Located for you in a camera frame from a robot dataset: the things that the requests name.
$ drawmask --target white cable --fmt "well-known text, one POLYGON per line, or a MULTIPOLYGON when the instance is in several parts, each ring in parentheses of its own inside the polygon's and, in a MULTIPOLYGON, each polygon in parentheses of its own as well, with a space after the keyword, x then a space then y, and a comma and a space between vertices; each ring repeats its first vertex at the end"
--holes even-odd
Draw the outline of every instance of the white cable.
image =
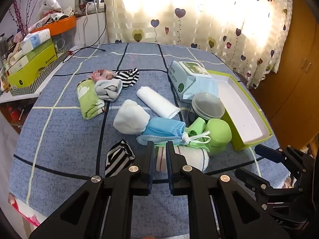
POLYGON ((84 39, 84 46, 87 45, 86 39, 85 39, 85 26, 87 24, 88 21, 88 17, 87 17, 87 7, 89 6, 89 2, 87 3, 87 5, 85 6, 85 14, 86 14, 86 18, 84 19, 83 22, 83 39, 84 39))
POLYGON ((96 7, 96 2, 93 0, 94 6, 95 6, 95 11, 96 11, 96 18, 98 20, 98 8, 96 7))

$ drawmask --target curtain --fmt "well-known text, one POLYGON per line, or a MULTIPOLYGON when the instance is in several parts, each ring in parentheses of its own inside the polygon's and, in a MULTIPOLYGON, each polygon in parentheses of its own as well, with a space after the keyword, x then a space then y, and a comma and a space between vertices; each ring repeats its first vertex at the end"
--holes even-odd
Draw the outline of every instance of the curtain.
POLYGON ((279 58, 292 0, 104 0, 110 43, 190 46, 215 54, 256 88, 279 58))

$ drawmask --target blue bedsheet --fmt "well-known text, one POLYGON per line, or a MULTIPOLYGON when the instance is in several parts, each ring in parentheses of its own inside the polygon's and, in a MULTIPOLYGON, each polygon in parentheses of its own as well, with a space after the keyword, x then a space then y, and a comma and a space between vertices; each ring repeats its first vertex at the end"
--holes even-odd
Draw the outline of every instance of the blue bedsheet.
MULTIPOLYGON (((167 66, 173 60, 199 60, 206 69, 229 73, 240 81, 215 55, 198 49, 147 43, 99 47, 106 52, 84 49, 57 71, 40 94, 19 137, 11 170, 10 192, 45 216, 57 209, 89 177, 96 174, 104 176, 106 154, 116 142, 125 139, 131 143, 136 155, 144 153, 145 146, 137 143, 136 136, 121 134, 113 127, 118 108, 126 99, 147 107, 136 96, 141 86, 151 87, 178 107, 189 107, 189 104, 178 100, 169 82, 167 66), (76 95, 80 81, 98 69, 127 70, 135 67, 140 70, 138 82, 122 90, 118 99, 110 104, 108 112, 90 120, 82 118, 76 95)), ((148 113, 151 117, 156 116, 152 111, 148 113)), ((181 113, 174 118, 186 120, 187 111, 181 113)), ((275 149, 279 147, 275 136, 264 144, 275 149)), ((250 149, 234 152, 229 144, 224 153, 210 158, 206 171, 221 170, 235 178, 234 171, 230 169, 250 163, 245 168, 260 173, 274 187, 287 177, 288 170, 282 164, 262 159, 256 165, 254 157, 250 149)), ((158 172, 154 175, 154 179, 166 177, 158 172)), ((188 231, 187 198, 171 196, 167 183, 154 184, 149 197, 134 197, 132 238, 175 236, 188 231)))

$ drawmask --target wooden cabinet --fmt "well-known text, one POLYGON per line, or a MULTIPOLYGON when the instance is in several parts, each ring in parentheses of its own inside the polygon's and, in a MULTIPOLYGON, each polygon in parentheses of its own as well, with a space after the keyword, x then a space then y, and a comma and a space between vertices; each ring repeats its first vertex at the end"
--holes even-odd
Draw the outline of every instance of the wooden cabinet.
POLYGON ((302 148, 319 131, 319 25, 303 0, 293 0, 278 73, 251 91, 282 148, 302 148))
POLYGON ((296 87, 305 59, 309 56, 316 21, 303 0, 293 0, 289 33, 282 51, 278 73, 270 72, 251 93, 269 120, 296 87))
POLYGON ((283 106, 270 120, 282 147, 302 148, 319 130, 319 25, 300 79, 283 106))

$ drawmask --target green box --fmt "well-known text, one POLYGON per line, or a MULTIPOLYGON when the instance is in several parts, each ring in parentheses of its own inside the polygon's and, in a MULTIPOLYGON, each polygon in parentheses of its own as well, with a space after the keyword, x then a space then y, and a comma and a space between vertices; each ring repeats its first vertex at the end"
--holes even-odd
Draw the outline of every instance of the green box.
POLYGON ((25 67, 18 72, 9 75, 8 81, 10 85, 13 89, 30 86, 42 71, 54 60, 56 60, 56 53, 54 44, 51 44, 35 56, 25 67))
POLYGON ((234 150, 243 150, 268 140, 273 135, 272 129, 247 91, 230 74, 208 72, 217 82, 219 98, 225 106, 221 119, 232 131, 234 150))

